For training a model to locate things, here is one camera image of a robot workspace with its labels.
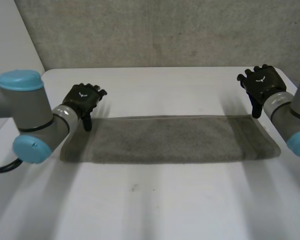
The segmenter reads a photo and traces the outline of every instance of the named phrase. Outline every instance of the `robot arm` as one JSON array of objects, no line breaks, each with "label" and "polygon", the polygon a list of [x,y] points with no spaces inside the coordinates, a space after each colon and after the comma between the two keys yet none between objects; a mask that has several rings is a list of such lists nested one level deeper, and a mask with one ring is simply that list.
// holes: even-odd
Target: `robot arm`
[{"label": "robot arm", "polygon": [[264,64],[247,69],[246,77],[237,80],[246,90],[251,104],[252,116],[259,118],[264,112],[271,120],[289,149],[300,157],[300,86],[295,96],[286,92],[286,85],[272,66]]},{"label": "robot arm", "polygon": [[17,157],[27,163],[46,160],[80,119],[90,131],[90,113],[107,95],[99,86],[74,85],[62,104],[51,110],[38,72],[15,70],[0,75],[0,118],[13,117],[20,135],[13,142]]}]

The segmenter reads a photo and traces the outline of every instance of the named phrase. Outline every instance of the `gray wall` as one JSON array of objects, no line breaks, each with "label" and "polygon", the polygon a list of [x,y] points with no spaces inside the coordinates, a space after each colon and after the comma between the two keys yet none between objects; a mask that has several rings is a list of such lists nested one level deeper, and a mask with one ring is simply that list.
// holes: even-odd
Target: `gray wall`
[{"label": "gray wall", "polygon": [[300,79],[300,0],[15,0],[46,70],[254,66]]}]

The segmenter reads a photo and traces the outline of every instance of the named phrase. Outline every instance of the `white table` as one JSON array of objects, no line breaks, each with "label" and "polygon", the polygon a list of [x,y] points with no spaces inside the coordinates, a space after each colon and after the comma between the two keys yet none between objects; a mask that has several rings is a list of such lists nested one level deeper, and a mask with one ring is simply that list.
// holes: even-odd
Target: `white table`
[{"label": "white table", "polygon": [[[42,79],[54,108],[78,83],[108,91],[94,117],[237,115],[251,104],[246,67],[54,69]],[[287,90],[296,87],[278,70]],[[281,156],[218,164],[40,165],[0,175],[0,240],[300,240],[300,158],[263,113]],[[18,131],[0,130],[0,165]]]}]

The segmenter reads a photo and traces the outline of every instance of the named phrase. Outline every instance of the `black cable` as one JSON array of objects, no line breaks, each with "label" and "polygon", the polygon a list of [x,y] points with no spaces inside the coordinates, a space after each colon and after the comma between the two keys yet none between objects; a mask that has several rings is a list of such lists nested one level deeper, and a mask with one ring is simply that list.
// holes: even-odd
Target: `black cable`
[{"label": "black cable", "polygon": [[0,174],[7,173],[7,172],[14,170],[17,167],[19,167],[22,163],[23,163],[23,161],[20,160],[19,158],[17,158],[13,162],[11,162],[5,166],[0,166]]}]

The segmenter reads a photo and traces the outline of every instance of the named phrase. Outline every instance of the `folded towel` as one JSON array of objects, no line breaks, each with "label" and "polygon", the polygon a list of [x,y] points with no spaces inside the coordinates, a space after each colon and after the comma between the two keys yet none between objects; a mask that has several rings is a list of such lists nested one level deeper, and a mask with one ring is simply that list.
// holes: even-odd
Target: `folded towel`
[{"label": "folded towel", "polygon": [[60,158],[70,163],[190,164],[262,160],[280,153],[250,115],[146,116],[96,118],[91,132],[80,124]]}]

